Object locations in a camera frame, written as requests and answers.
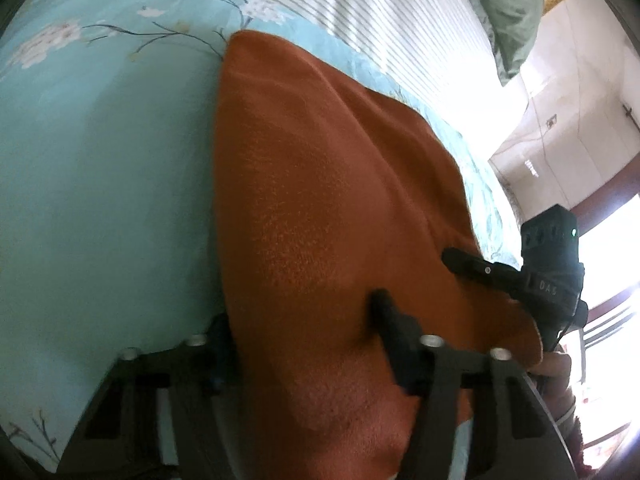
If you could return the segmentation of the dark red sleeve forearm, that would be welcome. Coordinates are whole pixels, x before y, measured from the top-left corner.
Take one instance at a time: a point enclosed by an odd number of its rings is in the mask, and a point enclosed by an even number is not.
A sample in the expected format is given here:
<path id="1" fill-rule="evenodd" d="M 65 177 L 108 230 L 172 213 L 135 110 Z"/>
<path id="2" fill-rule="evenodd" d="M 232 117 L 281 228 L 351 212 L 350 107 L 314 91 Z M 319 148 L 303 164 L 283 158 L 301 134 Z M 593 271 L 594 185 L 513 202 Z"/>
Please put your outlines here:
<path id="1" fill-rule="evenodd" d="M 584 462 L 584 439 L 582 427 L 576 415 L 576 400 L 573 400 L 570 407 L 555 419 L 555 426 L 570 453 L 577 477 L 588 477 L 592 473 L 592 468 Z"/>

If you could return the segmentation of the person's right hand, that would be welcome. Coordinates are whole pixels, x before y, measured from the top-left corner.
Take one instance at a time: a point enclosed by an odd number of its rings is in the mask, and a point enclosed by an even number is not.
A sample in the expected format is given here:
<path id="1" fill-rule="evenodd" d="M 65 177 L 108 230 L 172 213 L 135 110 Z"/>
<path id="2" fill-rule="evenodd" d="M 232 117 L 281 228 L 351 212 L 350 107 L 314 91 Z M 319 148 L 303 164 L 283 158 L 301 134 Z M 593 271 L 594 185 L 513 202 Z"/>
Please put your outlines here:
<path id="1" fill-rule="evenodd" d="M 561 418 L 575 403 L 575 395 L 570 388 L 572 359 L 560 350 L 546 352 L 539 364 L 529 370 L 540 387 L 539 394 L 555 418 Z"/>

